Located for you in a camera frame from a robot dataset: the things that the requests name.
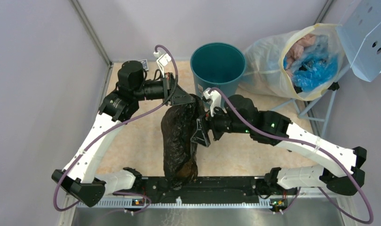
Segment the black trash bag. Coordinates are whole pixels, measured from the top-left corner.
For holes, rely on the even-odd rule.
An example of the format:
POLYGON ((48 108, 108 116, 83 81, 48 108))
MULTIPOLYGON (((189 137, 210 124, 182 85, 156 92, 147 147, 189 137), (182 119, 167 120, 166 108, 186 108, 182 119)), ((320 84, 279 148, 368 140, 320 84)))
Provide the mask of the black trash bag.
POLYGON ((191 138, 197 118, 204 114, 204 105, 198 96, 191 96, 194 102, 170 107, 161 121, 163 170, 169 190, 180 190, 198 176, 198 144, 191 138))

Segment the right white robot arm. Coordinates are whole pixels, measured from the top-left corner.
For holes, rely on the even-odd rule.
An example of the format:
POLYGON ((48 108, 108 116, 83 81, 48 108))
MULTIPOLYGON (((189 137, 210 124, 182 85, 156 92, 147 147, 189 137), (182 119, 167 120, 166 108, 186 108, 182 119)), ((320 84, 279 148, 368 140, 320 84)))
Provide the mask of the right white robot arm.
POLYGON ((259 111, 252 100, 233 95, 221 103, 217 91, 205 91, 202 99, 210 109, 197 119, 197 129, 191 141, 210 145, 209 132, 214 140, 225 133, 244 133, 260 144, 295 152, 315 162, 314 166, 301 168, 272 168, 266 173, 262 187, 279 194, 298 187, 325 187, 345 195, 355 195, 365 182, 361 166, 367 151, 362 147, 352 149, 332 144, 301 128, 288 117, 275 111, 259 111))

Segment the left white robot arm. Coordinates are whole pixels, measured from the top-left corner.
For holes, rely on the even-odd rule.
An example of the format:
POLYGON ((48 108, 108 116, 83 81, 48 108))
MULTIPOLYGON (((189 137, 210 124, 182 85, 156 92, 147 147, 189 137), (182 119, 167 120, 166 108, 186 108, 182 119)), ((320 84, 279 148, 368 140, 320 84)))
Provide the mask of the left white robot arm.
POLYGON ((105 195, 120 190, 133 195, 139 193, 142 182, 138 178, 141 174, 135 169, 124 168, 104 175, 96 175, 96 171, 124 125, 161 108, 159 105, 133 117, 139 109, 139 102, 157 99, 161 99, 163 105, 171 106, 184 106, 196 101, 178 85, 178 78, 172 73, 161 72, 149 80, 141 62, 124 62, 118 71, 115 89, 103 99, 83 144, 63 169, 53 172, 51 177, 57 183, 56 190, 63 189, 88 207, 98 204, 105 195))

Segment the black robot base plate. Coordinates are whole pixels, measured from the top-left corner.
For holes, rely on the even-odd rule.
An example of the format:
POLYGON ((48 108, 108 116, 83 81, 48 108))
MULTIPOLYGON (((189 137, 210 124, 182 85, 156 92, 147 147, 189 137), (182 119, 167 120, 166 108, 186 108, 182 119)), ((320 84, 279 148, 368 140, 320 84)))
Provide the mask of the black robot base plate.
POLYGON ((198 177, 180 189, 168 187, 164 177, 136 179, 133 190, 151 198, 153 203, 174 203, 177 198, 184 204, 240 204, 257 203, 284 192, 270 187, 262 177, 198 177))

